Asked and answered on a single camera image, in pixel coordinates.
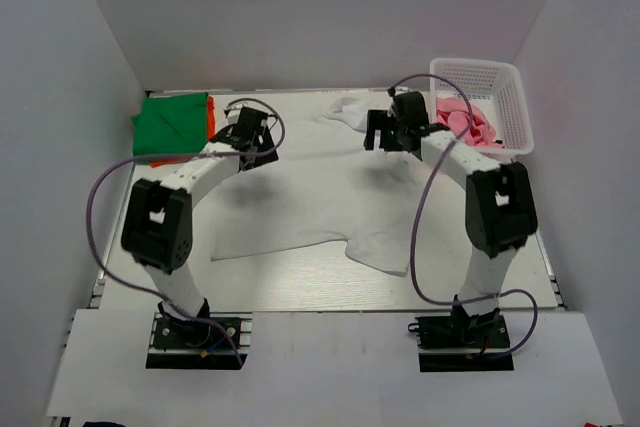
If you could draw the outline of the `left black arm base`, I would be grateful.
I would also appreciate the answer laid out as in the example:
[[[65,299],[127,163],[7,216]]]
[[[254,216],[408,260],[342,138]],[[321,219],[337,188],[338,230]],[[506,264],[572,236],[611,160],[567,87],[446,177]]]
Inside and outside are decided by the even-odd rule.
[[[202,324],[187,328],[156,312],[145,367],[152,370],[240,370],[242,366],[225,336],[231,338],[245,362],[250,349],[252,315],[221,313],[218,316],[211,314],[210,318],[226,333]]]

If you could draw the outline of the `white t shirt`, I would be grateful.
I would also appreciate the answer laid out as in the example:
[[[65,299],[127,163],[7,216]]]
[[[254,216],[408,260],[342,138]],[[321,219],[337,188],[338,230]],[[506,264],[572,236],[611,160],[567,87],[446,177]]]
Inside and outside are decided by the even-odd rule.
[[[287,122],[278,161],[213,189],[211,260],[342,241],[349,259],[405,274],[428,171],[409,154],[364,149],[377,106],[342,97],[323,114]]]

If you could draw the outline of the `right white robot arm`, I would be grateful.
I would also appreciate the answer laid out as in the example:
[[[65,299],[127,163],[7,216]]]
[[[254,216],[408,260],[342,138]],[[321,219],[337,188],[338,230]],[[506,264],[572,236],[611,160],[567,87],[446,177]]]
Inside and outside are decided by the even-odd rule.
[[[465,230],[471,258],[453,307],[462,318],[482,325],[499,311],[506,273],[519,249],[536,233],[538,220],[527,169],[520,162],[501,163],[458,139],[442,123],[429,121],[419,92],[389,91],[386,110],[367,113],[364,148],[407,152],[445,174],[465,192]]]

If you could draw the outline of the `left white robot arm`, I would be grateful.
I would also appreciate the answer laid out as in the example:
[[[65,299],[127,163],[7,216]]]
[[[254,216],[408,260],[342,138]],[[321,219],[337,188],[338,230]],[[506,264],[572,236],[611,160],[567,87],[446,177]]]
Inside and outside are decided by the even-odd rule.
[[[209,315],[188,266],[194,208],[225,180],[278,160],[281,143],[269,128],[278,115],[249,107],[244,99],[229,111],[228,124],[197,156],[158,180],[137,180],[129,196],[121,247],[151,277],[161,312],[180,321]]]

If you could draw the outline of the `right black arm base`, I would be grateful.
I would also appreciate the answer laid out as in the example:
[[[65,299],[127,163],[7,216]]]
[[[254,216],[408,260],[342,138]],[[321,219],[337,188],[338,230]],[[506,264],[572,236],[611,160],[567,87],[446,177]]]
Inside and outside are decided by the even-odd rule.
[[[509,372],[514,370],[504,316],[463,334],[453,315],[416,317],[407,331],[417,341],[421,373]]]

